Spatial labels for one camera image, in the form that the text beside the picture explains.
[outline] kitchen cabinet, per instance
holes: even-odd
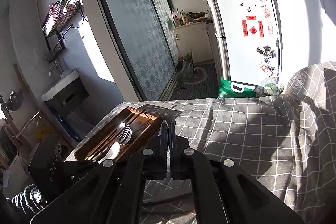
[[[213,60],[205,22],[176,27],[174,37],[180,55],[186,55],[191,49],[194,63]]]

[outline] wooden tray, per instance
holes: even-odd
[[[135,108],[124,108],[74,153],[76,160],[99,160],[101,156],[99,156],[99,153],[94,152],[97,151],[97,147],[103,151],[110,144],[118,141],[118,137],[114,137],[110,141],[103,140],[109,139],[109,137],[116,132],[116,129],[121,122],[127,124],[140,112],[141,110],[137,110]],[[141,128],[147,121],[149,121],[147,126]],[[148,114],[146,112],[141,113],[141,115],[130,124],[132,129],[132,137],[130,141],[126,145],[121,145],[120,153],[114,160],[126,160],[133,153],[137,152],[140,148],[146,145],[148,140],[160,129],[161,122],[162,118],[159,116]]]

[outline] floor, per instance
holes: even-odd
[[[202,67],[208,74],[208,78],[196,85],[185,85],[178,82],[169,100],[189,100],[217,98],[217,76],[215,64],[206,64]]]

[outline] dish rack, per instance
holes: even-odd
[[[52,35],[60,32],[69,19],[80,10],[79,0],[61,0],[53,4],[49,10],[42,31],[45,37],[50,37]]]

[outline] refrigerator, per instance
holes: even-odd
[[[222,78],[261,85],[278,81],[281,54],[272,0],[207,0],[211,9]]]

